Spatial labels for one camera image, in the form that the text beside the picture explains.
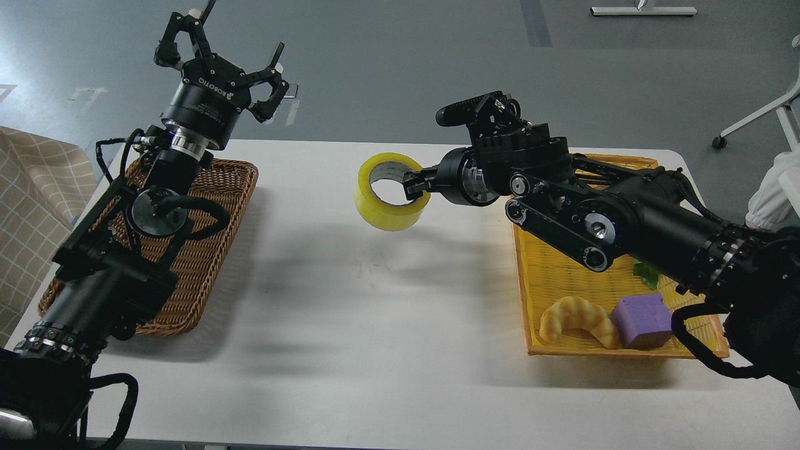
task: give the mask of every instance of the chair wheel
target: chair wheel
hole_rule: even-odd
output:
[[[714,138],[713,141],[711,141],[711,146],[713,148],[720,149],[720,148],[725,148],[725,145],[727,143],[728,141],[725,138],[723,138],[722,136],[717,136],[716,138]]]

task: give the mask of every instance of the brown wicker basket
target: brown wicker basket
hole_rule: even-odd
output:
[[[130,184],[141,186],[145,175],[139,170],[136,160],[126,172]],[[251,163],[215,159],[210,170],[203,171],[194,180],[189,195],[213,200],[222,205],[230,213],[228,228],[199,241],[187,241],[172,264],[171,271],[178,276],[178,286],[173,295],[166,301],[164,308],[155,319],[139,327],[137,334],[142,335],[179,335],[194,328],[202,316],[211,287],[217,278],[222,261],[230,249],[236,231],[244,216],[250,196],[253,194],[258,169]],[[195,221],[194,230],[211,224],[214,219],[205,212],[191,211],[189,217]],[[117,236],[125,236],[125,225],[118,215],[111,221]],[[120,243],[128,247],[122,238]],[[142,255],[155,261],[161,258],[168,239],[152,239],[142,237]],[[47,308],[64,288],[64,283],[53,278],[39,301],[39,315]]]

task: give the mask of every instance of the yellow tape roll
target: yellow tape roll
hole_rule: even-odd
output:
[[[422,214],[422,209],[430,200],[430,193],[424,191],[422,197],[405,205],[393,205],[381,200],[372,189],[372,183],[379,179],[390,179],[402,183],[405,173],[420,171],[416,161],[399,153],[381,153],[367,159],[358,170],[358,185],[355,188],[355,207],[370,225],[386,231],[400,231],[414,225]]]

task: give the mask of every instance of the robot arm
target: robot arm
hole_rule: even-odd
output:
[[[213,4],[210,0],[194,15],[172,13],[156,50],[158,65],[182,73],[162,115],[164,128],[98,143],[98,163],[110,186],[56,251],[54,262],[61,264],[56,277],[66,286],[14,351],[0,352],[0,448],[82,448],[92,391],[125,384],[117,429],[99,447],[116,448],[130,426],[138,385],[128,374],[92,377],[92,365],[110,336],[129,339],[161,311],[178,282],[170,267],[183,244],[205,239],[230,221],[222,206],[189,196],[189,189],[200,171],[211,167],[208,150],[225,148],[242,110],[263,122],[290,86],[278,63],[282,43],[266,69],[249,75],[211,52],[202,26]],[[195,57],[186,62],[174,43],[179,31],[187,32],[194,46]],[[270,97],[252,102],[250,87],[263,82],[273,87]],[[101,146],[122,142],[120,175],[113,179]],[[131,149],[142,154],[141,186],[123,175]],[[207,212],[215,222],[193,231],[191,209]],[[121,235],[110,227],[118,218],[126,229]],[[160,260],[142,256],[143,235],[170,240]]]
[[[520,119],[519,104],[495,91],[442,108],[439,125],[466,125],[470,147],[403,178],[408,200],[439,192],[486,206],[501,195],[508,219],[591,271],[629,254],[706,302],[673,314],[674,334],[706,366],[734,378],[773,376],[800,387],[800,232],[767,233],[720,219],[680,170],[629,170],[570,154],[546,124]],[[590,185],[604,186],[599,189]],[[680,206],[688,200],[701,214]],[[730,346],[753,366],[736,368],[684,324],[727,313]]]

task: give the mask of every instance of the basket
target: basket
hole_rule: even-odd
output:
[[[141,186],[146,175],[139,170],[139,160],[134,161],[126,171],[129,184]],[[222,205],[230,213],[228,227],[199,241],[186,241],[172,264],[171,271],[178,276],[178,286],[166,301],[156,317],[137,328],[140,335],[180,335],[194,328],[200,321],[211,287],[230,249],[244,211],[253,194],[258,169],[251,163],[228,159],[215,159],[211,169],[202,171],[194,180],[189,195],[213,200]],[[103,213],[108,213],[111,205]],[[195,221],[197,231],[210,225],[214,219],[202,211],[190,211],[189,217]],[[125,225],[122,217],[110,222],[117,231],[117,236],[125,236]],[[155,261],[161,258],[166,250],[168,239],[152,239],[142,236],[142,255]],[[126,239],[122,245],[128,247]],[[44,296],[39,301],[39,315],[53,304],[53,301],[64,288],[64,283],[53,278]]]
[[[587,155],[606,163],[630,169],[656,167],[654,159],[634,156]],[[694,358],[689,350],[674,336],[660,348],[654,350],[607,349],[588,331],[565,330],[552,343],[539,339],[539,324],[542,313],[565,295],[579,295],[590,302],[611,311],[624,296],[652,294],[654,291],[633,275],[634,260],[628,255],[614,260],[610,269],[593,272],[555,250],[530,233],[514,225],[514,245],[517,252],[522,324],[529,355],[607,356],[614,358]],[[676,283],[660,275],[657,291],[664,297],[664,304],[674,312],[691,303],[704,301],[702,295],[679,295]],[[729,356],[728,344],[722,336],[719,317],[707,315],[686,321],[686,329],[714,354],[722,358]]]

